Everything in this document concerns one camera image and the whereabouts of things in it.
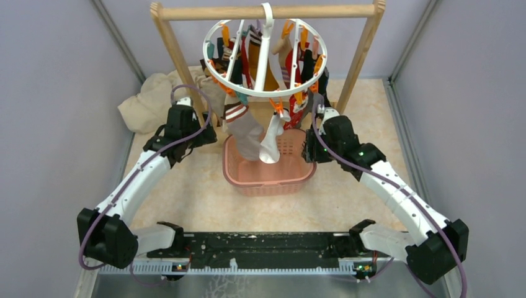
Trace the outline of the white sock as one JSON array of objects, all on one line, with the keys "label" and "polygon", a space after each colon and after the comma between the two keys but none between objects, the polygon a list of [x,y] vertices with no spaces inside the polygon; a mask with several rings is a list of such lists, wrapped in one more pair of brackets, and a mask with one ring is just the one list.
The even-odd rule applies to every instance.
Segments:
[{"label": "white sock", "polygon": [[274,112],[272,115],[265,137],[260,143],[259,159],[265,164],[274,164],[279,161],[280,152],[277,146],[277,137],[284,133],[282,122],[291,121],[289,111]]}]

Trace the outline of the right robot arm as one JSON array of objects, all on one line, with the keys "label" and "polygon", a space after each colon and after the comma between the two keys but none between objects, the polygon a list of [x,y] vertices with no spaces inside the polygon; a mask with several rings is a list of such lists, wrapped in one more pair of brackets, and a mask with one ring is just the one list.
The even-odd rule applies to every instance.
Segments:
[{"label": "right robot arm", "polygon": [[350,119],[325,115],[321,126],[312,121],[303,158],[309,163],[336,161],[360,184],[373,191],[403,224],[403,232],[366,219],[350,230],[349,247],[357,256],[377,251],[403,261],[421,282],[431,285],[454,268],[466,281],[469,228],[434,210],[405,183],[385,154],[372,143],[362,143]]}]

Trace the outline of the red patterned sock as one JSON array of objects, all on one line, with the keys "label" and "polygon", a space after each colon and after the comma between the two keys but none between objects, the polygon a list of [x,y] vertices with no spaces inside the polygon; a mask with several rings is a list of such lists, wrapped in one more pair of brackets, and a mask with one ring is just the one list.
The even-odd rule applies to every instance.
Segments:
[{"label": "red patterned sock", "polygon": [[289,98],[290,121],[286,122],[284,129],[299,129],[303,121],[303,114],[308,103],[307,93],[296,93]]}]

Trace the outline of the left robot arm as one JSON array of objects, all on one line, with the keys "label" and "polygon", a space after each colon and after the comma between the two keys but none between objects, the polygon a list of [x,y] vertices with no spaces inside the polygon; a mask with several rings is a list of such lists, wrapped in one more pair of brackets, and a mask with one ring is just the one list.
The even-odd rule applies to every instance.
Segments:
[{"label": "left robot arm", "polygon": [[131,230],[139,207],[155,185],[186,156],[217,141],[210,121],[201,124],[189,97],[178,100],[168,111],[166,124],[146,142],[138,161],[123,181],[94,209],[77,216],[83,269],[105,265],[123,269],[138,255],[163,250],[171,257],[183,254],[186,240],[182,228],[167,222]]}]

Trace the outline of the pink plastic laundry basket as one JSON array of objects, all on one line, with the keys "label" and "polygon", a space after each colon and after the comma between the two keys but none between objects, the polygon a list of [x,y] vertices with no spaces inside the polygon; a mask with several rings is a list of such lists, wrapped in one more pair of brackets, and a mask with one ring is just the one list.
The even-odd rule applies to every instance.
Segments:
[{"label": "pink plastic laundry basket", "polygon": [[244,159],[234,138],[227,137],[223,143],[223,176],[248,197],[296,193],[316,172],[316,164],[307,163],[301,155],[305,137],[301,129],[286,130],[278,136],[280,159],[274,164]]}]

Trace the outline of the grey sock with striped cuff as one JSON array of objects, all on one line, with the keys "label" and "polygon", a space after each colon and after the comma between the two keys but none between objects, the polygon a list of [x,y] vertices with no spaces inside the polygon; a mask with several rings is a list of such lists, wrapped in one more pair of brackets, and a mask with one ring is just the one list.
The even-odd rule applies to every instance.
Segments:
[{"label": "grey sock with striped cuff", "polygon": [[226,126],[232,134],[239,154],[249,161],[259,159],[263,126],[253,117],[248,106],[241,102],[225,105],[223,115]]}]

